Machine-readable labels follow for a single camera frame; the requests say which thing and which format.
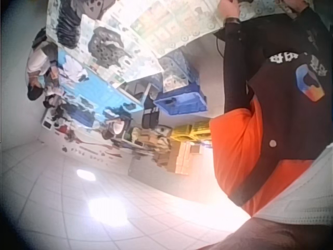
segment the white wall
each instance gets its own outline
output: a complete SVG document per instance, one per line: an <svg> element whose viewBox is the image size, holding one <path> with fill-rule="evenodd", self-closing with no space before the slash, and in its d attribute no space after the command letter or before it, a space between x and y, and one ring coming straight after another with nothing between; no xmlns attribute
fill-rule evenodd
<svg viewBox="0 0 333 250"><path fill-rule="evenodd" d="M28 100L24 74L32 41L46 23L46 7L46 0L11 1L2 16L2 150L34 141L41 131L43 100Z"/></svg>

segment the person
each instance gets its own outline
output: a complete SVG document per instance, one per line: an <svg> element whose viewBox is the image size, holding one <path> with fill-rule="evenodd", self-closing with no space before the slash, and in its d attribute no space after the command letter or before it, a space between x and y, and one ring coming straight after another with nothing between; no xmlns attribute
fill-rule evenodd
<svg viewBox="0 0 333 250"><path fill-rule="evenodd" d="M298 15L290 26L309 38L302 44L244 33L237 0L219 4L225 106L210 122L214 170L253 230L204 249L323 249L330 239L332 36L305 1L284 2Z"/></svg>
<svg viewBox="0 0 333 250"><path fill-rule="evenodd" d="M43 93L46 96L57 94L64 95L64 90L59 87L57 57L58 47L49 42L46 33L39 32L33 42L33 53L28 58L28 99L37 100Z"/></svg>

